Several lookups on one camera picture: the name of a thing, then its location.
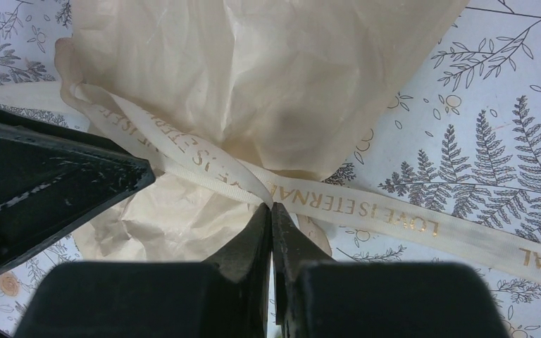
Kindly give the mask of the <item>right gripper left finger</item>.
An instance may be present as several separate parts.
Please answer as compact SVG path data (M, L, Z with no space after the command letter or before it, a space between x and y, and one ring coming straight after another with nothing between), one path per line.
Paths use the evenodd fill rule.
M265 337L271 267L271 210L261 204L244 229L204 262L215 268L207 294L207 337Z

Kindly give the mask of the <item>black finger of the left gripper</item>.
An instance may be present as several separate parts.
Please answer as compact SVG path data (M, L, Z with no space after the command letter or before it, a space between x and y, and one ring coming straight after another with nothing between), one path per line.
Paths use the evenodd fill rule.
M106 138L0 109L0 274L154 180Z

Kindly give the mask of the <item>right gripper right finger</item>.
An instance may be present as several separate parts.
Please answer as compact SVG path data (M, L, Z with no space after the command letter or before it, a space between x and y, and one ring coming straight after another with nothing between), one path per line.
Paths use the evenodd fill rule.
M273 204L271 228L275 322L281 326L283 337L305 337L306 311L299 276L305 267L331 262L332 257L297 228L283 204Z

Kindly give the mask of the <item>colourful flower bouquet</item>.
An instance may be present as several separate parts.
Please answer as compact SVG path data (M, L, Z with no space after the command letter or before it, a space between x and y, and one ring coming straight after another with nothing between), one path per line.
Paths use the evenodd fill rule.
M324 183L465 1L73 1L61 84L119 96L276 175ZM157 180L74 231L86 259L199 260L259 204Z

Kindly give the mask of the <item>cream ribbon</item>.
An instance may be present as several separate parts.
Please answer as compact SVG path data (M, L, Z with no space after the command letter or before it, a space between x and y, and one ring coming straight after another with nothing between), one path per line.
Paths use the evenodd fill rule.
M154 114L89 84L61 84L62 100L166 176L246 204L378 232L445 251L541 284L541 244L379 194L276 175L179 131Z

